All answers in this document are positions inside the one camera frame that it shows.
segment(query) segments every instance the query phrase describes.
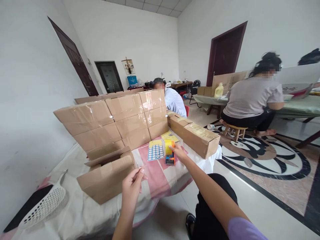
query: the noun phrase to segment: wooden stool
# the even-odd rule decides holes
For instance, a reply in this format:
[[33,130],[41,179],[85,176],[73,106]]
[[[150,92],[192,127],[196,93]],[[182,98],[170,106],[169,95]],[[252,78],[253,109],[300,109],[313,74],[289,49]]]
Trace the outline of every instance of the wooden stool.
[[234,140],[235,142],[238,142],[238,138],[239,138],[239,136],[241,136],[241,135],[242,135],[241,138],[243,139],[244,134],[245,134],[245,132],[246,132],[246,129],[248,129],[248,128],[236,127],[236,126],[233,126],[233,125],[227,123],[226,129],[225,129],[224,132],[223,132],[223,135],[224,135],[224,136],[227,135],[228,130],[229,130],[230,128],[235,130],[235,136],[234,136],[234,138],[233,138],[233,140]]

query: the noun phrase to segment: ceiling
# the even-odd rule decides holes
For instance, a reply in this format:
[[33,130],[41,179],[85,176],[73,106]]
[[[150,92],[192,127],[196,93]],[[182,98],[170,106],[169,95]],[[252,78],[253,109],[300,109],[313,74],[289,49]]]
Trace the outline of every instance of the ceiling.
[[149,12],[179,17],[192,0],[105,0]]

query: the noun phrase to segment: purple sleeve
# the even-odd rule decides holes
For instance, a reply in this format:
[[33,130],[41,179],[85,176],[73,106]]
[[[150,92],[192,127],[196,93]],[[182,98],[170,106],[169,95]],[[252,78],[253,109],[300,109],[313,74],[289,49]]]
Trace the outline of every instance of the purple sleeve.
[[229,221],[230,240],[268,240],[251,222],[241,217]]

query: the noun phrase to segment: door frame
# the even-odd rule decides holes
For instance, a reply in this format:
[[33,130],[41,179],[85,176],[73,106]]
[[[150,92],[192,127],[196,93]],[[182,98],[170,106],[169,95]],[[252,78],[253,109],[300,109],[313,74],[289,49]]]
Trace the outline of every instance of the door frame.
[[242,41],[243,41],[243,36],[244,36],[244,33],[246,31],[246,27],[247,27],[247,23],[248,21],[230,29],[229,31],[227,32],[224,32],[222,34],[220,34],[219,36],[217,37],[214,37],[212,40],[211,40],[211,49],[210,49],[210,58],[209,58],[209,66],[208,66],[208,76],[207,76],[207,84],[206,86],[207,87],[210,87],[212,86],[212,82],[213,82],[213,66],[214,66],[214,61],[215,61],[215,55],[216,55],[216,47],[217,47],[217,41],[218,39],[220,39],[221,37],[223,37],[224,35],[228,34],[228,33],[231,33],[233,32],[234,30],[237,30],[239,28],[242,28],[242,33],[241,33],[241,40],[240,40],[240,46],[239,46],[239,50],[237,52],[237,56],[236,56],[236,62],[234,64],[234,67],[233,67],[233,72],[236,71],[236,67],[237,67],[237,63],[238,63],[238,58],[239,58],[239,54],[240,54],[240,50],[241,50],[241,45],[242,45]]
[[106,88],[107,93],[110,93],[110,90],[109,90],[107,81],[106,81],[106,79],[105,79],[105,77],[104,77],[104,75],[103,75],[102,69],[101,69],[101,67],[100,67],[100,66],[103,66],[103,65],[105,65],[105,66],[112,66],[113,71],[114,71],[114,73],[115,73],[115,75],[116,75],[116,78],[117,78],[117,82],[118,82],[119,87],[120,87],[120,91],[123,91],[121,79],[120,79],[120,76],[119,76],[119,73],[118,73],[118,70],[117,70],[117,66],[116,66],[115,61],[95,61],[94,63],[96,64],[96,67],[97,67],[97,69],[98,69],[98,72],[99,72],[99,74],[100,74],[101,80],[102,80],[102,82],[103,82],[104,87]]
[[77,75],[79,76],[80,81],[82,82],[82,84],[83,84],[85,90],[87,91],[88,95],[89,95],[90,97],[91,97],[91,96],[97,96],[97,95],[99,94],[99,92],[98,92],[96,86],[94,85],[94,82],[93,82],[93,80],[92,80],[92,78],[91,78],[91,76],[90,76],[90,74],[89,74],[89,71],[88,71],[86,65],[84,64],[84,61],[83,61],[83,59],[82,59],[82,57],[81,57],[81,55],[80,55],[80,52],[79,52],[79,50],[78,50],[78,48],[77,48],[77,45],[71,40],[71,38],[69,38],[69,37],[61,30],[61,28],[58,27],[57,24],[55,24],[54,21],[51,20],[51,18],[48,17],[48,19],[49,19],[49,21],[50,21],[50,23],[51,23],[51,25],[52,25],[52,27],[53,27],[53,29],[54,29],[57,37],[58,37],[58,39],[59,39],[59,41],[60,41],[63,49],[66,51],[66,54],[67,54],[67,56],[68,56],[69,59],[70,59],[70,56],[68,55],[68,52],[67,52],[67,50],[65,49],[65,47],[64,47],[64,45],[63,45],[63,43],[62,43],[62,41],[61,41],[61,39],[60,39],[60,37],[59,37],[59,35],[58,35],[57,32],[61,33],[61,34],[75,47],[75,49],[77,50],[77,53],[78,53],[78,55],[79,55],[79,57],[80,57],[80,59],[81,59],[81,61],[82,61],[81,64],[83,64],[82,67],[83,67],[83,69],[85,69],[84,74],[88,74],[89,80],[92,82],[90,88],[92,88],[93,91],[95,90],[95,93],[97,93],[96,95],[95,95],[95,93],[92,93],[92,94],[90,93],[90,90],[88,89],[88,86],[87,86],[86,83],[81,79],[80,73],[79,73],[78,69],[76,69],[76,67],[74,66],[74,64],[73,64],[73,62],[72,62],[71,59],[70,59],[70,62],[71,62],[71,64],[73,65],[74,69],[76,70],[76,73],[77,73]]

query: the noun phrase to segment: plastic bottle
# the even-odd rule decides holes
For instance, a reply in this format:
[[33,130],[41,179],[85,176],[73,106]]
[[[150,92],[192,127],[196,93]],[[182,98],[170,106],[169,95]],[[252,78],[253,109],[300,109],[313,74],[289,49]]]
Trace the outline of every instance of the plastic bottle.
[[223,95],[223,85],[222,83],[219,83],[219,86],[214,91],[214,97],[218,98],[218,97],[221,97],[222,95]]

